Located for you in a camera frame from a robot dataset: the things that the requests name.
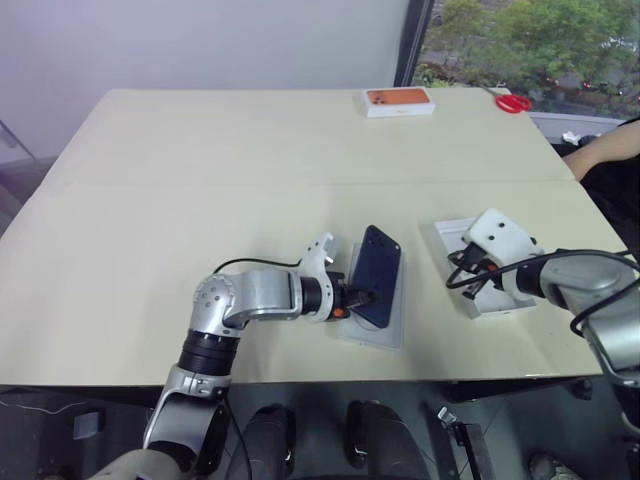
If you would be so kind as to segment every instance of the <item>orange component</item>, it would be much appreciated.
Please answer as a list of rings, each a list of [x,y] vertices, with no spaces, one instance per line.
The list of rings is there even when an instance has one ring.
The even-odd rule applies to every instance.
[[[419,88],[369,90],[367,96],[374,105],[406,105],[431,101],[424,90]]]

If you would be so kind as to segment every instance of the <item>red scissors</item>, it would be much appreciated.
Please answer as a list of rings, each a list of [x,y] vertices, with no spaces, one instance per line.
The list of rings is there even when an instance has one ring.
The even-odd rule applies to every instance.
[[[503,95],[494,92],[490,88],[482,88],[493,95],[496,99],[496,105],[498,106],[498,108],[507,113],[528,112],[533,106],[531,100],[520,95],[514,95],[512,93]]]

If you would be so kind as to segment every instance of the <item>table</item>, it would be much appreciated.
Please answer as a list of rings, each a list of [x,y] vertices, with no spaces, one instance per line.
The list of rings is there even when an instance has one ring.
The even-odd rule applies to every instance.
[[[336,324],[255,323],[234,381],[599,373],[544,301],[458,311],[430,246],[434,221],[495,207],[548,250],[623,249],[530,120],[476,89],[433,90],[436,113],[411,119],[364,119],[355,95],[109,93],[0,239],[0,383],[162,384],[215,266],[296,260],[322,231],[346,252],[370,223],[405,253],[403,351],[338,339]]]

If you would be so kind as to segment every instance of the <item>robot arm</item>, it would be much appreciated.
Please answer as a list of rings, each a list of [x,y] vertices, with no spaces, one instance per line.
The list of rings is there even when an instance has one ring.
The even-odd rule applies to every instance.
[[[544,255],[527,232],[493,209],[463,240],[467,248],[449,256],[458,268],[447,286],[466,286],[463,294],[473,298],[491,280],[516,299],[535,295],[571,311],[572,330],[587,340],[623,408],[623,421],[640,435],[638,265],[596,250]],[[462,270],[476,277],[453,283]]]
[[[214,273],[198,286],[182,353],[149,421],[143,449],[119,457],[93,480],[175,480],[209,475],[224,451],[230,411],[227,391],[243,330],[251,320],[319,322],[372,298],[328,273],[334,239],[320,236],[295,268]]]

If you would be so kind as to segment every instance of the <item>window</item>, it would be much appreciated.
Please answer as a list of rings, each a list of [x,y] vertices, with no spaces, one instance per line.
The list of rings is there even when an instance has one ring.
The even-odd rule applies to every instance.
[[[640,115],[640,1],[434,0],[413,85],[505,86],[534,110]]]

